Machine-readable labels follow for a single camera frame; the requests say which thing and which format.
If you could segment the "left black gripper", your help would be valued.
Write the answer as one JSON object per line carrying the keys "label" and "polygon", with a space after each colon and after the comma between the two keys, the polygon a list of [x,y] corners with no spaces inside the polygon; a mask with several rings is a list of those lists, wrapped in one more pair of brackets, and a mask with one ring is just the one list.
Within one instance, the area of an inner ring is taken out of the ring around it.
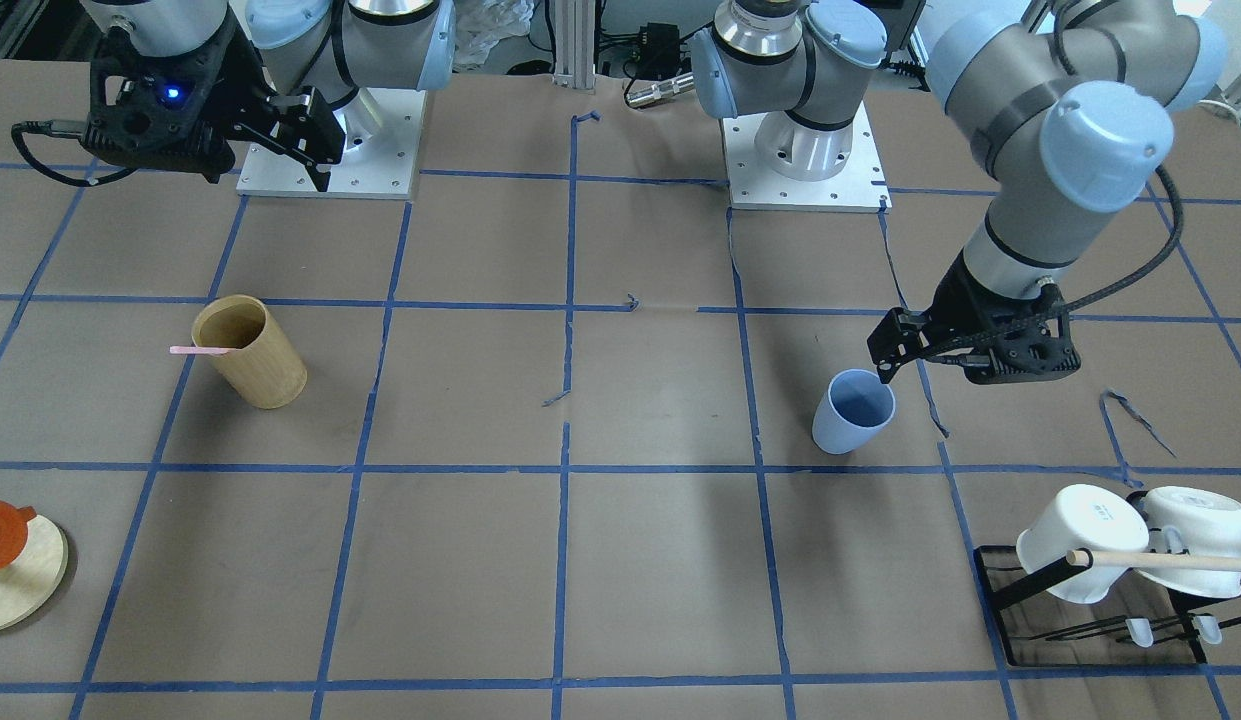
{"label": "left black gripper", "polygon": [[927,312],[894,307],[867,336],[872,367],[884,386],[900,367],[918,360],[928,348],[951,345],[931,362],[957,365],[977,386],[1059,381],[1081,369],[1062,292],[1049,277],[1033,282],[1030,299],[1008,299],[987,290],[958,258],[934,293]]}

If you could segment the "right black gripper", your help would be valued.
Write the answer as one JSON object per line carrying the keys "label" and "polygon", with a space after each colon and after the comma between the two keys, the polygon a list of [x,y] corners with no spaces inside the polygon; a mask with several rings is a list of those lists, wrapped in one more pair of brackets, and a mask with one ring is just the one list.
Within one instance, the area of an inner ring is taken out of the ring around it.
{"label": "right black gripper", "polygon": [[141,53],[137,31],[112,27],[91,60],[91,110],[81,145],[114,168],[189,173],[217,181],[249,138],[300,163],[318,191],[340,164],[345,132],[318,87],[271,96],[240,26],[221,26],[187,53]]}

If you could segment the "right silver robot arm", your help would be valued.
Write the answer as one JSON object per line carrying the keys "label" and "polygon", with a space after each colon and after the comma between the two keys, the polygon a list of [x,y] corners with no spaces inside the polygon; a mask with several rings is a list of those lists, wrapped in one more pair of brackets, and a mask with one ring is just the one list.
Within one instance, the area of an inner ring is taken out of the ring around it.
{"label": "right silver robot arm", "polygon": [[408,200],[450,1],[88,1],[103,31],[79,143],[246,196]]}

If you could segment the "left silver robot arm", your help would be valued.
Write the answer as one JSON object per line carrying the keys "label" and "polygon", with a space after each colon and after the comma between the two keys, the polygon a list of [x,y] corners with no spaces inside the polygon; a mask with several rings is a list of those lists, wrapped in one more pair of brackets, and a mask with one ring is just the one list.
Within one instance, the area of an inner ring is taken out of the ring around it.
{"label": "left silver robot arm", "polygon": [[[977,386],[1076,372],[1073,312],[1140,282],[1181,243],[1184,209],[1164,161],[1172,114],[1204,101],[1229,56],[1207,17],[1169,1],[1054,1],[1050,35],[989,10],[944,29],[925,78],[995,179],[998,195],[923,312],[894,307],[867,336],[882,384],[908,362],[961,366]],[[799,178],[793,142],[848,137],[885,29],[854,1],[725,1],[689,37],[710,117],[764,114],[771,168]],[[1065,300],[1065,274],[1150,176],[1173,227],[1154,258]]]}

